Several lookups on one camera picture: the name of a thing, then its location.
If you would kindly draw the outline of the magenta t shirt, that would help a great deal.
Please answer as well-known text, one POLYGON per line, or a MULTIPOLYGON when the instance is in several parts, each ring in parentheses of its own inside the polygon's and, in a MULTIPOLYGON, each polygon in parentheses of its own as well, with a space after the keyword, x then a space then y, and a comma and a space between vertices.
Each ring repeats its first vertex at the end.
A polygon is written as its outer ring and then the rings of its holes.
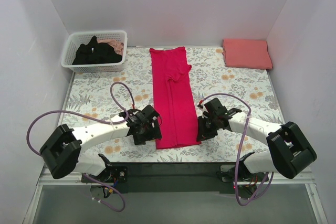
POLYGON ((154 108, 160 114, 158 150, 198 145, 198 122, 185 47, 150 49, 154 108))

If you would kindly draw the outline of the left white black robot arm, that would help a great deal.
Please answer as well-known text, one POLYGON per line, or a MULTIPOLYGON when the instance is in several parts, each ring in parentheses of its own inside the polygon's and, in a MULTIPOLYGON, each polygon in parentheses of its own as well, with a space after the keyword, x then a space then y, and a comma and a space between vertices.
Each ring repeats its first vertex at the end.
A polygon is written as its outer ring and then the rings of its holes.
POLYGON ((86 150, 115 138, 131 136, 135 145, 162 137, 162 119, 153 106, 130 109, 112 117, 106 123, 70 128, 58 126, 44 145, 40 155, 54 179, 61 179, 72 172, 85 173, 106 182, 112 175, 112 164, 102 154, 90 156, 86 150))

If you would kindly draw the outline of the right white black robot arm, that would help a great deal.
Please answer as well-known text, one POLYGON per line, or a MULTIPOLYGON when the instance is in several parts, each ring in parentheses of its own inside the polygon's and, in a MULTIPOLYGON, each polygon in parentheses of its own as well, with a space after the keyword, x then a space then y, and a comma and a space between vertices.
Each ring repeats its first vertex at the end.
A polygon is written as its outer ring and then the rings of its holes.
POLYGON ((212 139, 218 130, 240 133, 268 146, 264 153, 250 152, 239 158, 238 164, 227 171, 238 179, 251 180, 256 174, 278 172, 293 179, 317 159, 317 154, 300 127, 293 123, 266 122, 237 108, 227 109, 218 98, 199 102, 197 141, 212 139))

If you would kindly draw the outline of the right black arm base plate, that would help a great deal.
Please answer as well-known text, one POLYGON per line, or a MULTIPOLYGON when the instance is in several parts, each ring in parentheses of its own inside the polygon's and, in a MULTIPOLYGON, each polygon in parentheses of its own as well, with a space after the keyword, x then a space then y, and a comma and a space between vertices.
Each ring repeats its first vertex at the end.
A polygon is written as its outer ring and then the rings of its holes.
MULTIPOLYGON (((235 179, 235 166, 222 165, 220 170, 216 172, 216 176, 225 181, 233 182, 235 179)), ((269 176, 265 173, 251 173, 245 166, 238 168, 238 182, 247 182, 253 184, 254 182, 261 182, 266 176, 266 182, 269 181, 269 176)))

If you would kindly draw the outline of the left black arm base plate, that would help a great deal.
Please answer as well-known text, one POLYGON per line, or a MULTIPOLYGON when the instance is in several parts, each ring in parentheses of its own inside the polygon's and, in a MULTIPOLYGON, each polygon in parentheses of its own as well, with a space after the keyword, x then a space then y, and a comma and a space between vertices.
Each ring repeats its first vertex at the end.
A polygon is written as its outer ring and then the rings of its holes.
POLYGON ((128 168, 126 166, 112 166, 104 169, 99 175, 89 175, 103 183, 125 183, 128 179, 128 168))

